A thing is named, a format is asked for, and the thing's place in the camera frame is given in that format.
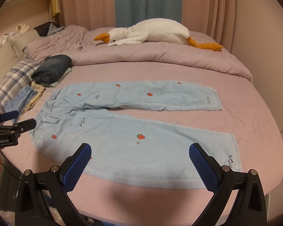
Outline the teal window curtain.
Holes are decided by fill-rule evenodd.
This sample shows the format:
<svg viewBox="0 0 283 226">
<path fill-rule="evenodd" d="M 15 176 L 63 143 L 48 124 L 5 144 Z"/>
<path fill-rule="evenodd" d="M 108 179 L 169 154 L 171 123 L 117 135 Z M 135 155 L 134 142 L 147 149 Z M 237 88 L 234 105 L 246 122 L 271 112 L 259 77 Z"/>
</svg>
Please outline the teal window curtain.
<svg viewBox="0 0 283 226">
<path fill-rule="evenodd" d="M 181 22 L 182 0 L 114 0 L 117 27 L 130 27 L 151 18 Z"/>
</svg>

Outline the small white plush toy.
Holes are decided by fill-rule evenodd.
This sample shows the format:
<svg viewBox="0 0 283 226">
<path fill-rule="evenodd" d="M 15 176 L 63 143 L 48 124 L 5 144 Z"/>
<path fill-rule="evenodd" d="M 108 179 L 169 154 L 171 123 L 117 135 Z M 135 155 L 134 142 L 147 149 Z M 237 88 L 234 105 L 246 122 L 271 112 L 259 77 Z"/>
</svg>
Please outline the small white plush toy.
<svg viewBox="0 0 283 226">
<path fill-rule="evenodd" d="M 0 48 L 2 48 L 5 44 L 7 44 L 11 39 L 16 38 L 20 36 L 21 34 L 24 34 L 30 30 L 30 26 L 27 24 L 19 24 L 16 26 L 14 31 L 11 31 L 8 34 L 4 34 L 0 38 Z"/>
</svg>

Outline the light blue strawberry pants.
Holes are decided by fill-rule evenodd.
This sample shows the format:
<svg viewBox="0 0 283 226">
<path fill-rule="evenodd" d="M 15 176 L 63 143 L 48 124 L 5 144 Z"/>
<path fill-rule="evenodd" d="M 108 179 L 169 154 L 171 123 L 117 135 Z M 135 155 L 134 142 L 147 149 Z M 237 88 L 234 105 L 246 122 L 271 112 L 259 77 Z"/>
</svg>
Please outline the light blue strawberry pants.
<svg viewBox="0 0 283 226">
<path fill-rule="evenodd" d="M 217 91 L 176 81 L 95 82 L 55 90 L 36 116 L 32 143 L 48 158 L 63 162 L 82 143 L 92 148 L 85 172 L 118 183 L 167 189 L 197 189 L 203 182 L 189 158 L 199 143 L 219 164 L 235 171 L 241 161 L 235 136 L 136 118 L 119 109 L 222 110 Z"/>
</svg>

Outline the beige bed pillow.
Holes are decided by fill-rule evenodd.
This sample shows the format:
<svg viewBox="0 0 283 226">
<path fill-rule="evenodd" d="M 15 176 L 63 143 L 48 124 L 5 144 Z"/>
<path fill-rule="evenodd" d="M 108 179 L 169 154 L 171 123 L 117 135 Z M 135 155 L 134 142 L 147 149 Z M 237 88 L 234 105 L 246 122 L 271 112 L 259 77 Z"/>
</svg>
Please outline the beige bed pillow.
<svg viewBox="0 0 283 226">
<path fill-rule="evenodd" d="M 23 49 L 29 45 L 32 41 L 40 39 L 41 37 L 37 33 L 36 30 L 32 29 L 28 32 L 23 34 L 13 33 L 9 35 L 9 43 L 11 44 L 12 48 L 14 49 L 16 55 L 20 59 L 25 59 L 26 54 L 24 53 Z"/>
</svg>

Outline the folded cream patterned garment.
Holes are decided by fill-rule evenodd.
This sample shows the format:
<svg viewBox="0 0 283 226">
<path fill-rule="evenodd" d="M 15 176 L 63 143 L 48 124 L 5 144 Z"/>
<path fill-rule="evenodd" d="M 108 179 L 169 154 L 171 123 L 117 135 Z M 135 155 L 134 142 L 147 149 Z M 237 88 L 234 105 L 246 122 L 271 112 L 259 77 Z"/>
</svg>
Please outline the folded cream patterned garment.
<svg viewBox="0 0 283 226">
<path fill-rule="evenodd" d="M 45 87 L 35 83 L 34 81 L 32 81 L 31 83 L 31 88 L 34 90 L 34 92 L 28 98 L 28 102 L 27 104 L 25 104 L 22 114 L 32 109 L 35 106 L 35 104 L 39 101 L 39 99 L 42 97 L 42 94 L 45 91 Z"/>
</svg>

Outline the white goose plush toy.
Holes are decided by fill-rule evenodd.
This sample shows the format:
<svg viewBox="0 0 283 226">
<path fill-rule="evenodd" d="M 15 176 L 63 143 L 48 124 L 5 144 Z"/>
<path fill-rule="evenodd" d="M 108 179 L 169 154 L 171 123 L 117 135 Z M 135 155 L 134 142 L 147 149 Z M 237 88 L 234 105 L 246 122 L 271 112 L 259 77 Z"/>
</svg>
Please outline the white goose plush toy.
<svg viewBox="0 0 283 226">
<path fill-rule="evenodd" d="M 198 43 L 191 37 L 188 28 L 177 21 L 166 18 L 147 19 L 131 27 L 116 27 L 96 36 L 94 41 L 102 41 L 109 47 L 144 42 L 167 42 L 214 52 L 223 49 L 223 46 L 218 43 Z"/>
</svg>

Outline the folded mint green garment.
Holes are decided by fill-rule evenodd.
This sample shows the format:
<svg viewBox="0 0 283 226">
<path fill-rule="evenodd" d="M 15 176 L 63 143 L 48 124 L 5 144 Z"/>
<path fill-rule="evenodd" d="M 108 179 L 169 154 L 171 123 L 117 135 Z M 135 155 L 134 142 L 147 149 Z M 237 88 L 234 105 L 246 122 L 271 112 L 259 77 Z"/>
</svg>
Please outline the folded mint green garment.
<svg viewBox="0 0 283 226">
<path fill-rule="evenodd" d="M 57 81 L 47 85 L 46 87 L 56 87 L 71 71 L 72 69 L 68 68 Z"/>
</svg>

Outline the pink window curtain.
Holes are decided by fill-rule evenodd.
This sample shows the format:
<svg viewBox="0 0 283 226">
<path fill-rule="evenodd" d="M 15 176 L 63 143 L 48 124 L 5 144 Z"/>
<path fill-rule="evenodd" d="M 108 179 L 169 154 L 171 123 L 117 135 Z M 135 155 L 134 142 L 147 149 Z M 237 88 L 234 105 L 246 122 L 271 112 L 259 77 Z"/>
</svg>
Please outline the pink window curtain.
<svg viewBox="0 0 283 226">
<path fill-rule="evenodd" d="M 78 25 L 89 30 L 117 27 L 114 0 L 58 0 L 59 24 Z M 181 24 L 191 31 L 212 37 L 231 48 L 236 0 L 182 0 Z"/>
</svg>

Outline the folded blue denim garment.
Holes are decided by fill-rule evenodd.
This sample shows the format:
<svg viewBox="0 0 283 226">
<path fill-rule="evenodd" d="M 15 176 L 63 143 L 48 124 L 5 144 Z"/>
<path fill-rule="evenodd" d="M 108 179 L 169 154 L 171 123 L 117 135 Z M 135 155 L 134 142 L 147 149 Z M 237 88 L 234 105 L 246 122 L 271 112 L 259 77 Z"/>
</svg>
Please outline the folded blue denim garment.
<svg viewBox="0 0 283 226">
<path fill-rule="evenodd" d="M 33 92 L 34 90 L 29 85 L 27 85 L 26 87 L 22 88 L 11 101 L 5 104 L 5 112 L 11 112 L 15 110 L 19 112 L 18 117 L 11 120 L 13 124 L 15 124 L 19 120 L 24 106 L 25 104 L 27 104 L 28 98 L 32 95 Z"/>
</svg>

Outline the folded dark denim jeans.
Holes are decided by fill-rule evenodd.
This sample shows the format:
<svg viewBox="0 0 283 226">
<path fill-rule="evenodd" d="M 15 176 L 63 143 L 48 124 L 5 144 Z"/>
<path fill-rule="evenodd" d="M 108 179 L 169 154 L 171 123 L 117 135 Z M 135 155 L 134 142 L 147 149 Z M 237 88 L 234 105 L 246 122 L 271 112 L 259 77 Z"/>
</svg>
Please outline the folded dark denim jeans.
<svg viewBox="0 0 283 226">
<path fill-rule="evenodd" d="M 32 80 L 40 85 L 50 85 L 57 82 L 71 66 L 72 60 L 67 55 L 47 57 L 32 74 Z"/>
</svg>

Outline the dark clothes pile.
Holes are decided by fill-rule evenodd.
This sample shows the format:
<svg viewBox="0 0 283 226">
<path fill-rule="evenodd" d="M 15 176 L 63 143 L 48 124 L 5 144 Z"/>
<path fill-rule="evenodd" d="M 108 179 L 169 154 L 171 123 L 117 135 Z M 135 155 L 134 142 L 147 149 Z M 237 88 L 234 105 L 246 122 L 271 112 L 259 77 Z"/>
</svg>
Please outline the dark clothes pile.
<svg viewBox="0 0 283 226">
<path fill-rule="evenodd" d="M 58 25 L 52 21 L 48 21 L 44 24 L 34 27 L 34 30 L 37 31 L 40 37 L 46 37 L 56 33 L 60 33 L 64 29 L 65 27 L 58 27 Z"/>
</svg>

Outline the lilac quilted duvet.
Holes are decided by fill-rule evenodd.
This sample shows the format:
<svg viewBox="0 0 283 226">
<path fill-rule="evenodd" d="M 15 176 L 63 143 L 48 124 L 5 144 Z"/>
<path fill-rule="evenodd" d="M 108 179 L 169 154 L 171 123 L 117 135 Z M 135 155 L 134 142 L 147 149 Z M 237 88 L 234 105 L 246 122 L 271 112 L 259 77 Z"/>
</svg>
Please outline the lilac quilted duvet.
<svg viewBox="0 0 283 226">
<path fill-rule="evenodd" d="M 25 52 L 30 59 L 39 62 L 53 55 L 69 56 L 74 66 L 149 61 L 214 70 L 253 81 L 251 72 L 225 49 L 214 52 L 167 42 L 108 47 L 105 43 L 94 41 L 95 36 L 109 30 L 109 27 L 102 27 L 89 31 L 71 25 L 60 33 L 32 41 Z"/>
</svg>

